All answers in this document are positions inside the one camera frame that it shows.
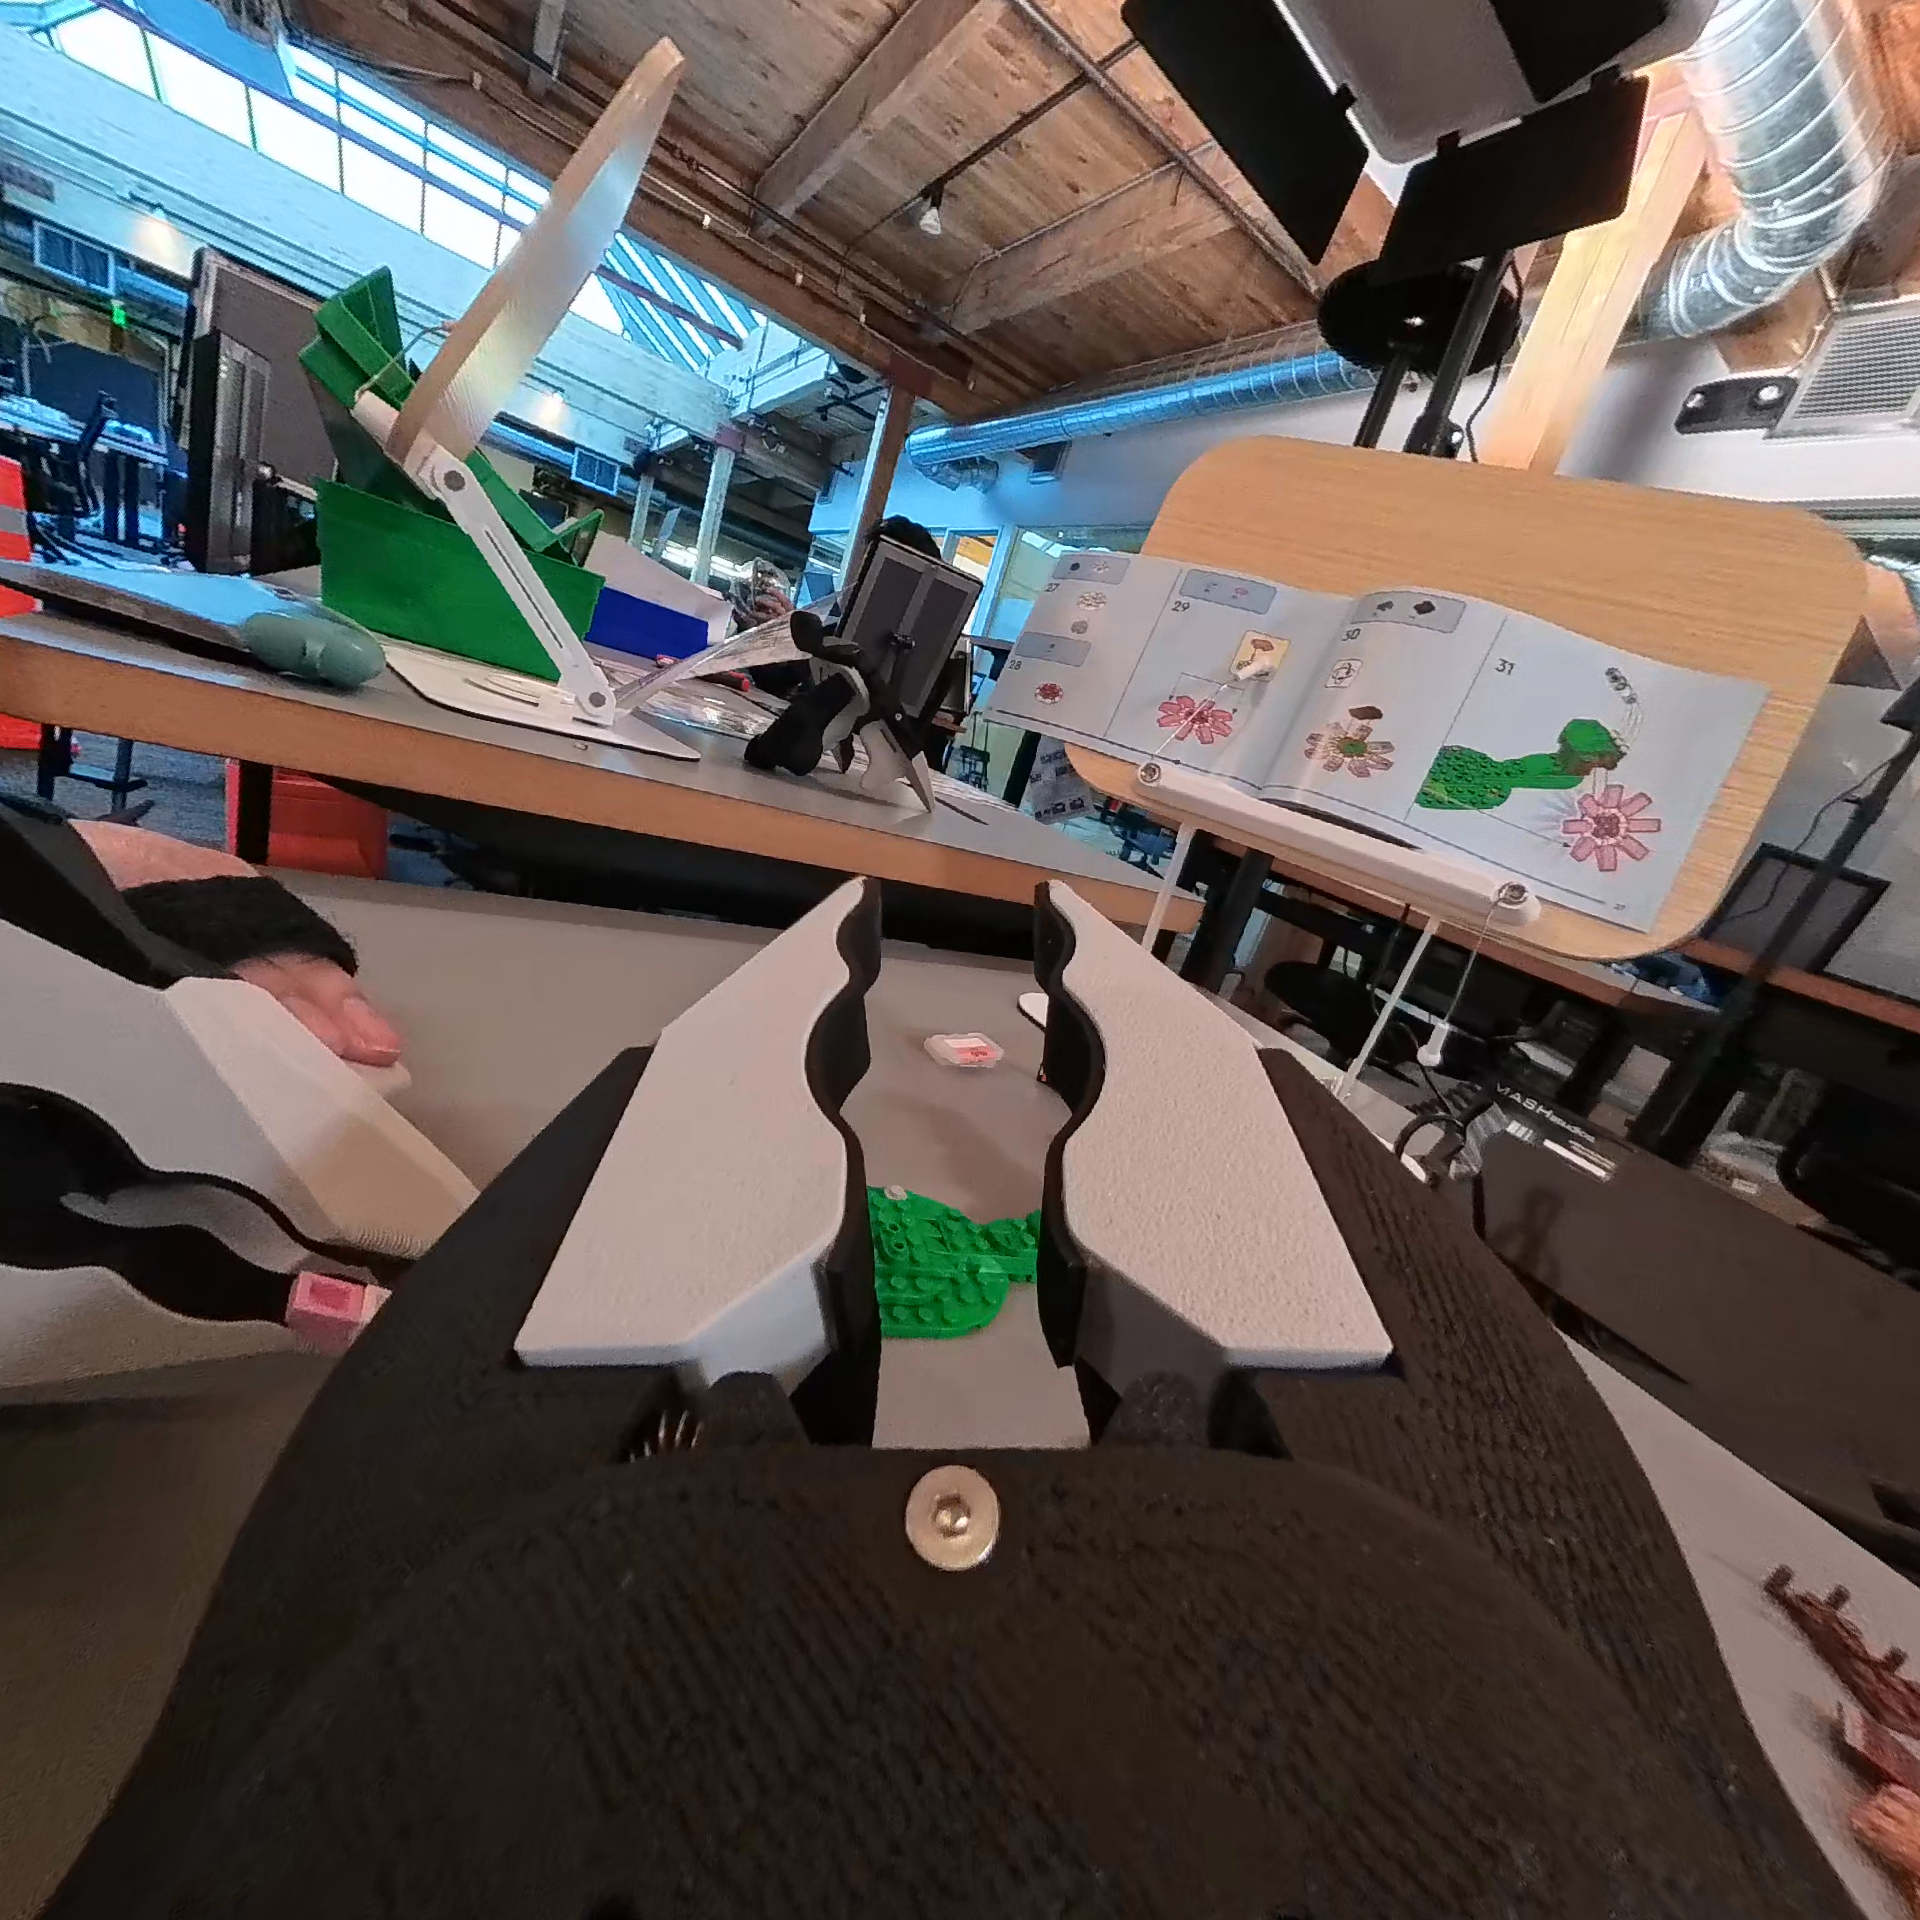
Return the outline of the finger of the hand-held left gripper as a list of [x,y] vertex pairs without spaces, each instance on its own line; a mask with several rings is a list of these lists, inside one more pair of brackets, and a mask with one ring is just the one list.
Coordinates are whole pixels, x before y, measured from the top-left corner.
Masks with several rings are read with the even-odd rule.
[[306,1269],[350,1277],[228,1187],[8,1198],[4,1387],[289,1351],[284,1312]]
[[154,1177],[228,1187],[308,1245],[419,1258],[471,1179],[263,988],[149,987],[2,932],[4,1092]]

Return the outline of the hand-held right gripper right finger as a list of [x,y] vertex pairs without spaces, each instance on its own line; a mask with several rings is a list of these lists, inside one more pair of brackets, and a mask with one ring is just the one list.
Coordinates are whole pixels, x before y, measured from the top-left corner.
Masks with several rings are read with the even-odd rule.
[[1261,1045],[1062,881],[1036,897],[1044,1155],[1038,1300],[1091,1437],[1141,1383],[1212,1415],[1234,1379],[1395,1359]]

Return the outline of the pink lego flower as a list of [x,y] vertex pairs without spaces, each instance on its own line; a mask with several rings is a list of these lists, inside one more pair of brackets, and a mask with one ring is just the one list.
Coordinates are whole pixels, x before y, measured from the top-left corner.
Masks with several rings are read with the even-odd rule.
[[282,1323],[304,1346],[339,1354],[350,1350],[390,1298],[391,1290],[378,1282],[300,1269],[293,1273]]

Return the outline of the green lego plant base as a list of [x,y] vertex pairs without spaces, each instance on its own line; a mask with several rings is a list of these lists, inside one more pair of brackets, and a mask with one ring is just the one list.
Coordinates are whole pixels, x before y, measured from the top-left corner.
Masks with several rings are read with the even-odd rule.
[[1042,1212],[979,1221],[900,1185],[868,1187],[868,1208],[888,1342],[982,1331],[1038,1278]]

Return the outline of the lego instruction booklet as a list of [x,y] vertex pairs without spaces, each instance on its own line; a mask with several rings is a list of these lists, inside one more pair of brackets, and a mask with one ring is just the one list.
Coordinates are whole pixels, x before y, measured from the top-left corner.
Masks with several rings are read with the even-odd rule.
[[1648,932],[1763,698],[1758,682],[1435,588],[1345,603],[1074,550],[986,712],[1462,855],[1545,903]]

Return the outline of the brown lego pieces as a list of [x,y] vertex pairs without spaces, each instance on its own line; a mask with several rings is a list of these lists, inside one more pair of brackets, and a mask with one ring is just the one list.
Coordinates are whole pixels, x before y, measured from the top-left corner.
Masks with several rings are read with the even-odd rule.
[[1848,1586],[1818,1593],[1802,1586],[1789,1565],[1775,1565],[1763,1595],[1837,1682],[1828,1746],[1848,1769],[1846,1829],[1900,1895],[1905,1913],[1917,1916],[1918,1684],[1908,1651],[1868,1638]]

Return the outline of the black office chair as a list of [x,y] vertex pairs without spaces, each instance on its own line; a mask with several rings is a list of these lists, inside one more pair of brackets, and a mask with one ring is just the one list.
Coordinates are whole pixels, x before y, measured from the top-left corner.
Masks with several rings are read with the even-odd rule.
[[[1366,983],[1328,966],[1281,963],[1267,969],[1263,987],[1280,1005],[1283,1026],[1317,1032],[1339,1069],[1355,1063],[1381,1016],[1381,1003]],[[1398,1010],[1377,1039],[1369,1059],[1382,1070],[1410,1069],[1428,1036],[1423,1022],[1410,1022],[1406,1010]]]

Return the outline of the grey wood-edged desk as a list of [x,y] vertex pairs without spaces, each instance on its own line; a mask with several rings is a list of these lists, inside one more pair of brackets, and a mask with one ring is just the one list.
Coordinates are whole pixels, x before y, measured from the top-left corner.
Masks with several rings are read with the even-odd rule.
[[882,882],[898,941],[997,947],[1061,879],[1140,930],[1158,885],[1020,811],[910,811],[835,784],[567,741],[437,707],[395,674],[341,692],[54,611],[4,614],[4,715],[302,772],[524,862],[597,870],[651,903],[788,924],[848,876]]

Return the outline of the green plastic bin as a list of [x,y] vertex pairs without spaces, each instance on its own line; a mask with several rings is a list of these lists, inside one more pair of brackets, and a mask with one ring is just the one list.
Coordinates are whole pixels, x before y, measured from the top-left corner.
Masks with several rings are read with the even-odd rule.
[[402,405],[419,379],[406,356],[391,270],[378,267],[322,302],[302,369],[336,463],[335,477],[314,482],[323,607],[378,636],[558,684],[558,664],[484,555],[350,413],[363,386]]

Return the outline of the black grey handheld device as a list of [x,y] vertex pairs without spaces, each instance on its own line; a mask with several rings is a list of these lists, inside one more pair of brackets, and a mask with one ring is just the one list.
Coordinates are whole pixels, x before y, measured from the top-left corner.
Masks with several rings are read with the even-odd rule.
[[813,661],[813,676],[749,744],[749,765],[811,777],[823,756],[835,756],[837,768],[848,772],[851,741],[859,741],[868,756],[859,784],[864,795],[900,803],[898,789],[910,788],[926,810],[934,810],[926,724],[908,707],[908,668],[917,643],[875,626],[846,636],[807,611],[792,613],[790,632]]

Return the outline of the black computer monitor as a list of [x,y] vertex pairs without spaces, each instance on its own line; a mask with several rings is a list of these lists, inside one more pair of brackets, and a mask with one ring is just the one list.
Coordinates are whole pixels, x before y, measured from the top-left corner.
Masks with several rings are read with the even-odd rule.
[[320,300],[202,246],[176,407],[181,547],[202,573],[320,562],[316,484],[335,476],[323,409],[302,367]]

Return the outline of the wooden book stand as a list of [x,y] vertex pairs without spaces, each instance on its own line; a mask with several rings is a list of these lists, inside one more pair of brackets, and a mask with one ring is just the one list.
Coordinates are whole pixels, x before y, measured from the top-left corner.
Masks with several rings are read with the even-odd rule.
[[1168,493],[1143,558],[1251,573],[1345,603],[1435,588],[1538,614],[1646,660],[1763,684],[1763,711],[1648,932],[1539,900],[1512,876],[1428,853],[1220,780],[1067,744],[1110,797],[1317,885],[1579,963],[1670,949],[1726,894],[1868,603],[1868,563],[1787,507],[1638,490],[1285,437],[1222,445]]

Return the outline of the studio light panel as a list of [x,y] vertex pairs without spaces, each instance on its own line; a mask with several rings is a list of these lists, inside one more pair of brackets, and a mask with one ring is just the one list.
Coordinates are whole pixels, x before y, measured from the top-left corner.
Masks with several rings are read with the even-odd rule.
[[1646,69],[1715,2],[1126,2],[1277,223],[1323,263],[1369,156],[1408,163],[1378,254],[1402,279],[1612,222]]

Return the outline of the wall air vent unit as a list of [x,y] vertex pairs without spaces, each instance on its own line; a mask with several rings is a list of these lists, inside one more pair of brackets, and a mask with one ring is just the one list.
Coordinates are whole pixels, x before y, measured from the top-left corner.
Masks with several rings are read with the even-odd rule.
[[1838,309],[1795,373],[1769,437],[1838,441],[1918,424],[1918,298]]

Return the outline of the silver air duct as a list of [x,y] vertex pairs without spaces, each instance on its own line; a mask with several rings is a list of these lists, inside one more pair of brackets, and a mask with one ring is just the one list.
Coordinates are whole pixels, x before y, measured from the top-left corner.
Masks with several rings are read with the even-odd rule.
[[[1841,4],[1719,4],[1680,69],[1736,207],[1677,238],[1646,279],[1631,319],[1651,343],[1708,338],[1783,300],[1857,244],[1891,163],[1883,102]],[[1367,393],[1377,380],[1333,347],[1222,349],[1155,383],[919,426],[906,453],[940,487],[979,489],[976,467],[1026,447]]]

